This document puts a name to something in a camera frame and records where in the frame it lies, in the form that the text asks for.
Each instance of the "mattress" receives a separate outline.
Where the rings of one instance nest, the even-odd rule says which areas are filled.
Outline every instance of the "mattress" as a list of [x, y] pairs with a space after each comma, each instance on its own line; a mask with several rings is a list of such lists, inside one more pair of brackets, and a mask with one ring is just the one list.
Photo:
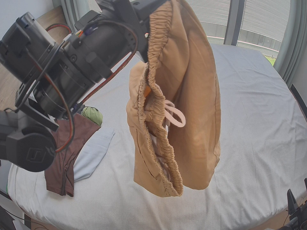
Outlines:
[[30, 217], [59, 229], [249, 229], [306, 194], [307, 123], [269, 61], [258, 51], [212, 44], [220, 82], [221, 156], [205, 190], [160, 198], [133, 182], [134, 143], [126, 122], [129, 71], [87, 101], [115, 135], [74, 197], [46, 190], [44, 172], [12, 165], [8, 193]]

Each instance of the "rolled green cloth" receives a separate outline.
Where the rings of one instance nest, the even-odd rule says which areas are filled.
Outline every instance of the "rolled green cloth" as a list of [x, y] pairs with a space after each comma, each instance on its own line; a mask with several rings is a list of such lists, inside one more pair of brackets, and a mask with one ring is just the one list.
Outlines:
[[85, 106], [81, 112], [81, 115], [92, 120], [95, 124], [101, 126], [103, 115], [100, 111], [98, 111], [95, 107]]

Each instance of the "pink drawstring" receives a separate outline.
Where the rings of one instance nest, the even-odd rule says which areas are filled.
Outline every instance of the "pink drawstring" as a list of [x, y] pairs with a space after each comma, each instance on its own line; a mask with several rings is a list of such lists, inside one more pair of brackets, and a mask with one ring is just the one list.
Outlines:
[[[165, 100], [164, 108], [165, 108], [166, 125], [168, 127], [170, 126], [170, 123], [179, 128], [185, 126], [185, 116], [180, 110], [175, 108], [175, 105], [172, 102]], [[173, 117], [173, 113], [175, 113], [180, 118], [181, 122], [179, 122]]]

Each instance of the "garment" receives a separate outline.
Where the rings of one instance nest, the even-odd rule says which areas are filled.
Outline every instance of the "garment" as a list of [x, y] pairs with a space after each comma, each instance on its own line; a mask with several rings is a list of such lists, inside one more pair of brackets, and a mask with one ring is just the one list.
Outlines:
[[[73, 197], [74, 195], [74, 162], [87, 140], [100, 128], [91, 120], [76, 113], [75, 136], [70, 146], [59, 153], [52, 165], [45, 170], [46, 186], [48, 191], [52, 191], [61, 196], [66, 193]], [[57, 132], [52, 132], [56, 140], [57, 147], [63, 145], [69, 137], [69, 121], [58, 120], [59, 128]]]
[[84, 144], [74, 163], [75, 182], [91, 176], [105, 156], [114, 134], [112, 128], [101, 127]]
[[[220, 157], [220, 89], [212, 49], [185, 0], [150, 15], [148, 63], [130, 71], [129, 94], [134, 181], [160, 197], [181, 196], [183, 185], [205, 189]], [[184, 127], [167, 132], [167, 103], [183, 113]]]
[[103, 115], [95, 107], [85, 106], [81, 112], [81, 115], [93, 121], [95, 124], [101, 126]]

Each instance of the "screw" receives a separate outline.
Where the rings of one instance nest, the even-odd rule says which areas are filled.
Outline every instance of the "screw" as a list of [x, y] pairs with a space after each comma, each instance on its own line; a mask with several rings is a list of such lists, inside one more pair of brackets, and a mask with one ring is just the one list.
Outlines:
[[77, 60], [77, 56], [76, 55], [72, 55], [71, 57], [70, 57], [70, 61], [71, 62], [75, 62]]

